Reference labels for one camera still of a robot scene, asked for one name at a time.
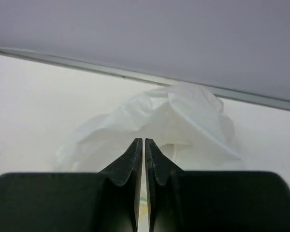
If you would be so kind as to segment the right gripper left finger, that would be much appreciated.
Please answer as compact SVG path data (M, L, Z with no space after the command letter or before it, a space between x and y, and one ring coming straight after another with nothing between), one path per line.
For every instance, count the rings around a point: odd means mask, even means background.
M143 140L136 138L128 149L100 174L105 175L99 208L99 232L138 230L143 162Z

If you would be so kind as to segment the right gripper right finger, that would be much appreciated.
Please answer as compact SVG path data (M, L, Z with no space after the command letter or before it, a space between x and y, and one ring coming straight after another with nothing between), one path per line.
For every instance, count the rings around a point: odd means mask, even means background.
M179 219L171 173L182 171L167 158L153 139L145 140L145 174L149 230L177 232Z

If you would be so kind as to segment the white plastic bag lemon print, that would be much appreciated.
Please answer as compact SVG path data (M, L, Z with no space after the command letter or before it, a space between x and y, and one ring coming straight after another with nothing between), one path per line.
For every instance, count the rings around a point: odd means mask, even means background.
M79 127L57 150L59 171L98 171L135 138L154 140L186 170L241 170L233 121L206 88L179 85L143 92Z

